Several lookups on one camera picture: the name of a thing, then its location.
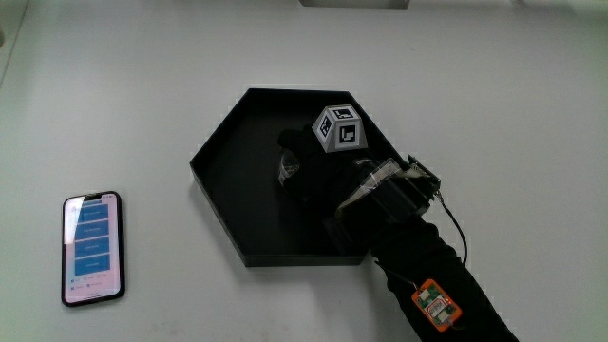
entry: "phone screen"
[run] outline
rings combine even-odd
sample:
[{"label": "phone screen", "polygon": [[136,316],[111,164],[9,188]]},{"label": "phone screen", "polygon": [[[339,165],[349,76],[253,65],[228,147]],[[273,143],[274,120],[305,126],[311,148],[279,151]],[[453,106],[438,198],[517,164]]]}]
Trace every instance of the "phone screen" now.
[{"label": "phone screen", "polygon": [[66,305],[117,297],[124,291],[120,205],[116,193],[66,200],[63,279]]}]

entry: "white tabletop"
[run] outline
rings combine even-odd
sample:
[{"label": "white tabletop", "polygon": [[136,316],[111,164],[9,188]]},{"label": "white tabletop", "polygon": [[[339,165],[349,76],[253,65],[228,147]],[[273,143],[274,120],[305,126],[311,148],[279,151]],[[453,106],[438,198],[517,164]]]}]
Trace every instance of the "white tabletop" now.
[{"label": "white tabletop", "polygon": [[[418,340],[369,256],[243,266],[188,162],[250,86],[351,91],[442,179],[521,340],[602,340],[608,21],[587,14],[30,0],[0,89],[0,340]],[[69,309],[62,203],[103,190],[123,197],[126,294]]]}]

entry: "cable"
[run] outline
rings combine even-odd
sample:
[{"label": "cable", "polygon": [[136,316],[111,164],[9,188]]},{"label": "cable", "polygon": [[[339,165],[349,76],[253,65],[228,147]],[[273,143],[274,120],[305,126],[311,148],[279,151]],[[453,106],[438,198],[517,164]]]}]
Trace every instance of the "cable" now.
[{"label": "cable", "polygon": [[12,44],[10,46],[9,57],[7,58],[7,62],[4,65],[4,69],[2,69],[2,74],[0,74],[0,89],[4,84],[5,75],[7,74],[7,70],[9,69],[10,58],[12,57],[12,53],[15,50],[15,46],[17,45],[17,38],[19,38],[19,33],[21,32],[21,27],[23,26],[23,22],[26,20],[26,13],[28,12],[29,0],[27,1],[25,7],[23,8],[23,14],[21,15],[21,21],[19,22],[19,28],[17,28],[17,33],[15,33],[15,37],[12,40]]},{"label": "cable", "polygon": [[450,322],[447,322],[447,324],[449,324],[449,327],[450,327],[451,329],[456,330],[456,331],[466,329],[466,327],[457,327],[457,326],[455,326],[455,325],[454,325],[454,323],[453,323],[453,322],[451,322],[451,321],[450,321]]},{"label": "cable", "polygon": [[420,289],[418,289],[418,286],[416,286],[416,283],[414,283],[413,281],[405,278],[404,276],[399,275],[398,273],[384,267],[384,265],[382,265],[380,262],[378,262],[378,260],[375,260],[374,262],[376,263],[376,265],[380,266],[380,268],[383,269],[385,272],[392,274],[393,276],[397,277],[397,279],[399,279],[401,281],[405,281],[405,282],[409,283],[410,285],[413,285],[414,289],[416,289],[416,292],[420,293]]},{"label": "cable", "polygon": [[467,248],[466,248],[465,234],[463,233],[463,230],[460,228],[460,225],[456,221],[456,218],[454,218],[454,216],[452,215],[452,212],[450,212],[449,209],[447,209],[446,203],[444,202],[444,197],[441,195],[441,191],[437,190],[437,192],[435,193],[435,196],[437,196],[437,198],[441,202],[441,205],[443,205],[444,209],[446,209],[446,213],[452,218],[452,221],[456,225],[456,228],[458,228],[458,233],[460,233],[460,237],[463,239],[463,246],[465,247],[465,257],[463,257],[463,265],[466,265],[466,257],[468,255],[468,252],[467,252]]}]

